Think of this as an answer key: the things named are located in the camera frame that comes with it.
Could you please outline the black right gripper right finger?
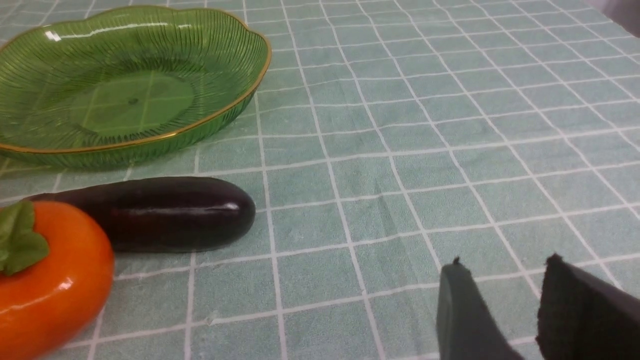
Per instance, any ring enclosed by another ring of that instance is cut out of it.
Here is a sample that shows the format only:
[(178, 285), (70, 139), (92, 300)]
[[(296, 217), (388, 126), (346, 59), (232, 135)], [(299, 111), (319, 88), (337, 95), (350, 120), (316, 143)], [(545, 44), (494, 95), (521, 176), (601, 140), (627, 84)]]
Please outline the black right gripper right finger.
[(553, 254), (546, 260), (535, 339), (546, 360), (637, 360), (640, 301)]

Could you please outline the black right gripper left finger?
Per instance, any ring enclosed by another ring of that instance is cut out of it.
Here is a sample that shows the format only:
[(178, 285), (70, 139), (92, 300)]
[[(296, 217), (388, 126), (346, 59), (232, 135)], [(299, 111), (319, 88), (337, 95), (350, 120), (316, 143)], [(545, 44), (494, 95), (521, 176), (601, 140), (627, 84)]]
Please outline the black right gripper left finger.
[(436, 334), (441, 360), (521, 360), (495, 322), (473, 274), (455, 257), (439, 274)]

